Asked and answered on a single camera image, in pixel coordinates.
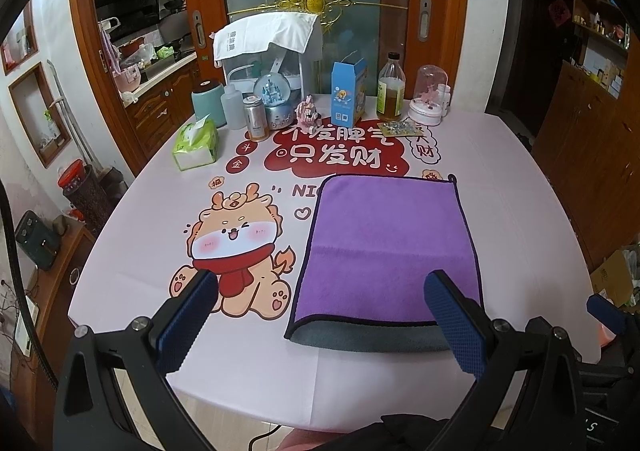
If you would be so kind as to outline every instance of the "metal screw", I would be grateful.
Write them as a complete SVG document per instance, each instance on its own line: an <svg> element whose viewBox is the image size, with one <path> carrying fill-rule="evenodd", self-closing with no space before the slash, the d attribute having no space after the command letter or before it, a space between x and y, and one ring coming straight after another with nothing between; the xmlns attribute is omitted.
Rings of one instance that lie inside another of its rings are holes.
<svg viewBox="0 0 640 451"><path fill-rule="evenodd" d="M494 329L497 332L508 332L511 330L511 325L504 319L494 319Z"/></svg>
<svg viewBox="0 0 640 451"><path fill-rule="evenodd" d="M87 333L89 332L89 328L87 328L87 326L85 325L80 325L78 326L78 328L76 328L74 330L74 335L80 339L81 337L84 337L85 335L87 335Z"/></svg>
<svg viewBox="0 0 640 451"><path fill-rule="evenodd" d="M144 316L136 317L131 322L131 328L133 328L136 332L139 332L140 330L143 330L148 326L150 320L151 319Z"/></svg>
<svg viewBox="0 0 640 451"><path fill-rule="evenodd" d="M566 333L566 330L560 326L554 326L553 333L557 339L566 339L569 335Z"/></svg>

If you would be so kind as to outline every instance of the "pink figurine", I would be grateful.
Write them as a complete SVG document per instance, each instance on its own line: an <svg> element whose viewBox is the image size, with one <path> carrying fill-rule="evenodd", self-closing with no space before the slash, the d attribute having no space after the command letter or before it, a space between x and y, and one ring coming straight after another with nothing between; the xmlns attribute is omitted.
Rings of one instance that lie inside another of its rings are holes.
<svg viewBox="0 0 640 451"><path fill-rule="evenodd" d="M322 125L322 117L316 110L314 98L307 95L296 108L296 117L303 133L313 135Z"/></svg>

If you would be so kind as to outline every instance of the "wooden side table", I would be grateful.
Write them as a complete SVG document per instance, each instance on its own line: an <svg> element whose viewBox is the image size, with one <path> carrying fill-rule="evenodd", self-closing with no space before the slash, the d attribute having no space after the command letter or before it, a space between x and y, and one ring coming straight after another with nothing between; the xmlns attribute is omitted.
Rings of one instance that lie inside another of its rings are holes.
<svg viewBox="0 0 640 451"><path fill-rule="evenodd" d="M62 370L66 348L74 333L67 313L78 279L76 276L82 271L95 243L95 238L84 225L69 219L67 223L69 228L62 238L53 267L49 271L36 271L37 286L31 285L33 293L30 294L40 309L36 332L56 375ZM56 392L34 351L26 359L14 344L11 377L18 419L41 449L52 449Z"/></svg>

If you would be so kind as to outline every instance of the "bottle of brown liquid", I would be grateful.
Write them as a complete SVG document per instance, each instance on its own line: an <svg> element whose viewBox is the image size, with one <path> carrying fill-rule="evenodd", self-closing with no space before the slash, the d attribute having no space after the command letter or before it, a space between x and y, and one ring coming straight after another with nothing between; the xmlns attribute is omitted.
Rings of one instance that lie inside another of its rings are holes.
<svg viewBox="0 0 640 451"><path fill-rule="evenodd" d="M378 118L386 122L400 119L406 78L400 67L400 54L389 52L386 65L378 76Z"/></svg>

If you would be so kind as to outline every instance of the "blue box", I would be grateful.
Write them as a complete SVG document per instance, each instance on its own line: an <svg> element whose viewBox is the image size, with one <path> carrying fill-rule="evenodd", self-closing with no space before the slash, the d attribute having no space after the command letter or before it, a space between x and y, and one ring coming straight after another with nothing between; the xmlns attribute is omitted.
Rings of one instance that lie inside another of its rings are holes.
<svg viewBox="0 0 640 451"><path fill-rule="evenodd" d="M367 60L334 63L331 72L331 123L353 127L364 114Z"/></svg>

